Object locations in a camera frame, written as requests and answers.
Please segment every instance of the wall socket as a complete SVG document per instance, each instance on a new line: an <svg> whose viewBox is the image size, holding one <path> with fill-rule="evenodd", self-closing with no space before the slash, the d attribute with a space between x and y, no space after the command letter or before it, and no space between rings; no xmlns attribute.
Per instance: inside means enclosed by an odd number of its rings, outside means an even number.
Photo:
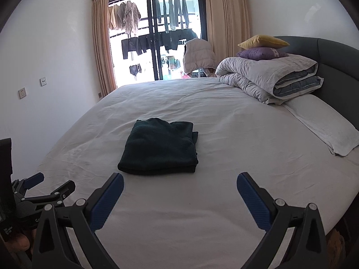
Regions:
<svg viewBox="0 0 359 269"><path fill-rule="evenodd" d="M40 84L41 84L41 86L44 86L47 84L46 77L43 77L40 79Z"/></svg>
<svg viewBox="0 0 359 269"><path fill-rule="evenodd" d="M23 99L26 96L25 88L19 90L20 99Z"/></svg>

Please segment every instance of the dark green folded clothing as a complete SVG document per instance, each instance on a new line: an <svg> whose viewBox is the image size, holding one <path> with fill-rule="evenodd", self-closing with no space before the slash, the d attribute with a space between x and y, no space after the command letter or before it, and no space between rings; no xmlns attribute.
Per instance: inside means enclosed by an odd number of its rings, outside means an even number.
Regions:
<svg viewBox="0 0 359 269"><path fill-rule="evenodd" d="M186 121L137 120L118 169L135 175L194 173L198 164L198 132L192 130L193 123Z"/></svg>

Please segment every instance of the mattress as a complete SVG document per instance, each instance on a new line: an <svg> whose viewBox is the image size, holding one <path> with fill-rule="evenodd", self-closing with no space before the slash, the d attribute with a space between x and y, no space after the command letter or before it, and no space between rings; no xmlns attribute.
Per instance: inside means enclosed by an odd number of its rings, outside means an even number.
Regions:
<svg viewBox="0 0 359 269"><path fill-rule="evenodd" d="M358 147L334 156L284 107L262 104L217 78L199 78L128 85L106 96L53 147L38 168L44 182L28 195L47 194L71 179L76 190L65 203L87 198L119 172L135 121L151 117L193 122L199 164L194 174L122 173L124 191L96 231L121 269L240 268L264 235L236 189L243 171L273 198L317 204L326 233L358 193Z"/></svg>

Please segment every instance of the yellow pillow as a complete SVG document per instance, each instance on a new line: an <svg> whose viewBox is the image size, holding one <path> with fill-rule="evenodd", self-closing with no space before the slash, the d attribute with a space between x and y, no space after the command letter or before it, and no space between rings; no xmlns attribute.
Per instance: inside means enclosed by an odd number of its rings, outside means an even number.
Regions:
<svg viewBox="0 0 359 269"><path fill-rule="evenodd" d="M267 48L283 48L289 46L284 40L279 38L271 37L269 35L255 35L250 39L238 44L241 48L250 49L258 47L267 47Z"/></svg>

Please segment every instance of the headboard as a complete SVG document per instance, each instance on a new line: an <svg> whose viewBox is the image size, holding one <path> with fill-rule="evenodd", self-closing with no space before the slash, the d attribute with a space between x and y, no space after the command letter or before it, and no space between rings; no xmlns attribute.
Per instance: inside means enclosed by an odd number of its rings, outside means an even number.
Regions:
<svg viewBox="0 0 359 269"><path fill-rule="evenodd" d="M359 50L345 44L312 37L278 37L290 46L286 53L299 54L319 63L323 86L313 92L359 130Z"/></svg>

